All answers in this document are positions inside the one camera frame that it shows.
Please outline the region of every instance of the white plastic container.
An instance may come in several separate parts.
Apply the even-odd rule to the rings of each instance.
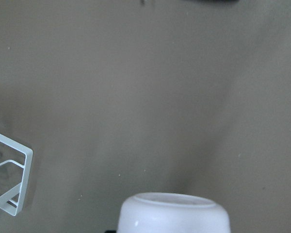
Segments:
[[[217,203],[175,193],[140,193],[122,205],[117,233],[230,233]]]

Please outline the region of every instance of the beige wall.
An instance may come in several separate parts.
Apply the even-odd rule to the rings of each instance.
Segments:
[[[291,233],[291,1],[0,1],[0,133],[34,150],[0,232],[102,233],[162,191]]]

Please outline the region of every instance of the white bowl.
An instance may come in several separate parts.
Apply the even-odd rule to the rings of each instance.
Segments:
[[[117,233],[230,233],[217,203],[175,193],[140,193],[123,203]]]

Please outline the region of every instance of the white ceramic cup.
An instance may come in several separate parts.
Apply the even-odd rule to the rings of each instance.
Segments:
[[[140,193],[123,203],[117,233],[230,233],[217,203],[175,193]]]

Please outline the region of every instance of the metal rack frame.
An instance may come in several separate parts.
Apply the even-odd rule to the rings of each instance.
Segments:
[[[26,189],[28,185],[33,151],[32,149],[2,134],[0,134],[0,142],[21,152],[25,156],[24,165],[11,159],[0,163],[0,166],[3,166],[7,163],[13,163],[23,169],[21,183],[17,184],[16,186],[14,186],[13,188],[11,188],[10,190],[8,190],[7,192],[5,192],[4,194],[0,196],[0,209],[4,210],[5,212],[13,216],[16,216],[23,209],[23,206],[24,206],[24,200],[25,200],[25,194],[26,194]],[[12,200],[12,198],[15,197],[17,194],[19,194],[18,201]]]

